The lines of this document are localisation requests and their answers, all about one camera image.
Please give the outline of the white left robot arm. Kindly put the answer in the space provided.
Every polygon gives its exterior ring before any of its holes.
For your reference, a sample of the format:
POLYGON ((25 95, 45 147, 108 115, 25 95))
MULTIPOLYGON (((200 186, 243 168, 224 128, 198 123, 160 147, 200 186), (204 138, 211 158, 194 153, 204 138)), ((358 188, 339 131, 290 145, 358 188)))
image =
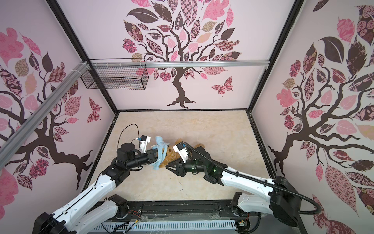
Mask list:
POLYGON ((34 223, 34 234, 87 234, 102 222, 118 214, 127 214, 125 199, 112 196, 97 208, 100 199, 117 188, 134 168, 155 163, 157 149, 137 150, 132 143, 124 143, 117 150, 111 164, 97 180, 52 214, 42 213, 34 223))

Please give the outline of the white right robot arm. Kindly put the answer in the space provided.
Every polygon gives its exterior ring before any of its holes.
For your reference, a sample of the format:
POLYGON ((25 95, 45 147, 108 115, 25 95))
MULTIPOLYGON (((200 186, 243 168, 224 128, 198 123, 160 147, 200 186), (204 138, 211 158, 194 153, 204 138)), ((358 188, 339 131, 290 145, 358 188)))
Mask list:
POLYGON ((180 153, 181 156, 169 162, 166 169, 180 177, 187 173, 203 173, 203 178, 212 184, 242 190, 232 201, 232 208, 239 214, 270 214, 288 226, 299 225, 301 199, 293 195, 293 188, 282 184, 280 178, 273 180, 241 173, 213 160, 202 147, 184 148, 180 153))

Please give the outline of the light blue fleece hoodie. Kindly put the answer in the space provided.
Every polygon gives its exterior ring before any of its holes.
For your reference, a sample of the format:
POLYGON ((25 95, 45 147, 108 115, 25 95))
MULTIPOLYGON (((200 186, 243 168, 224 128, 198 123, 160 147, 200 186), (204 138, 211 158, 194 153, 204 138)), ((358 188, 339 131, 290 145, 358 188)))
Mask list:
POLYGON ((161 136, 156 136, 155 140, 156 145, 153 145, 151 149, 157 151, 157 160, 156 162, 151 163, 150 166, 152 166, 154 170, 159 170, 161 164, 164 162, 166 158, 167 150, 170 143, 165 142, 161 136))

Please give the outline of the tan plush teddy bear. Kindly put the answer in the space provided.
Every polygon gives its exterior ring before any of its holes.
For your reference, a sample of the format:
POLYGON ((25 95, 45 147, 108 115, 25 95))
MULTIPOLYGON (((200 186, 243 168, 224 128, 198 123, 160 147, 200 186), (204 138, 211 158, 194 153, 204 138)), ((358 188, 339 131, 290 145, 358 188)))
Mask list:
MULTIPOLYGON (((181 143, 183 140, 181 138, 177 139, 175 144, 178 144, 178 143, 181 143)), ((198 148, 198 147, 203 147, 205 148, 205 146, 201 143, 198 143, 197 145, 194 146, 194 148, 198 148)), ((166 151, 166 156, 165 156, 165 159, 164 161, 160 164, 159 168, 165 168, 166 165, 168 165, 170 162, 174 161, 174 160, 177 160, 177 159, 181 159, 180 155, 174 151, 173 149, 173 146, 168 146, 167 147, 167 151, 166 151)))

